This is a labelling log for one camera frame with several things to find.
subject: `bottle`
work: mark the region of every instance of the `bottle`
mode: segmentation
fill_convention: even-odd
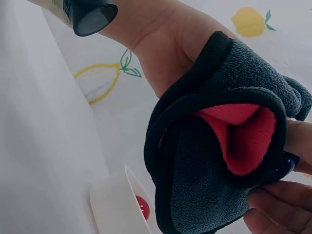
[[[113,0],[28,0],[57,16],[75,34],[85,37],[110,24],[118,13]]]
[[[63,21],[70,28],[73,28],[72,23],[70,22],[67,14],[63,10],[63,0],[28,0],[29,2],[34,3],[42,8],[47,9],[53,15],[58,17],[61,21]]]

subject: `red ball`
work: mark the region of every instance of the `red ball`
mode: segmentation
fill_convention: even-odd
[[[147,201],[144,200],[142,197],[136,196],[136,199],[141,208],[145,220],[147,220],[150,217],[151,213],[150,206],[148,205]]]

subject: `wrist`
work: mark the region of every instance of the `wrist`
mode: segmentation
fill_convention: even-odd
[[[115,0],[118,15],[100,34],[131,50],[180,7],[177,0]]]

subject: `white sheet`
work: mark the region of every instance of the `white sheet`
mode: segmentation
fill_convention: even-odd
[[[40,8],[0,1],[0,233],[95,234],[108,170],[90,106]]]
[[[312,91],[310,1],[184,1],[233,31],[231,17],[240,7],[263,16],[271,10],[276,31],[242,40]],[[156,97],[144,77],[121,72],[109,95],[90,108],[73,75],[104,63],[79,80],[80,88],[113,84],[117,71],[111,65],[120,63],[126,48],[100,35],[77,38],[25,0],[2,0],[0,10],[0,232],[96,233],[87,198],[93,179],[128,165],[154,195],[143,144]],[[135,57],[129,68],[142,74]],[[298,174],[289,179],[311,182]],[[240,220],[219,233],[249,232]]]

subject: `microfiber cloth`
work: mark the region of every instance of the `microfiber cloth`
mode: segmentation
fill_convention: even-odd
[[[287,175],[287,117],[304,120],[310,93],[247,45],[215,32],[192,69],[161,97],[144,159],[165,234],[213,234],[249,209],[247,193]]]

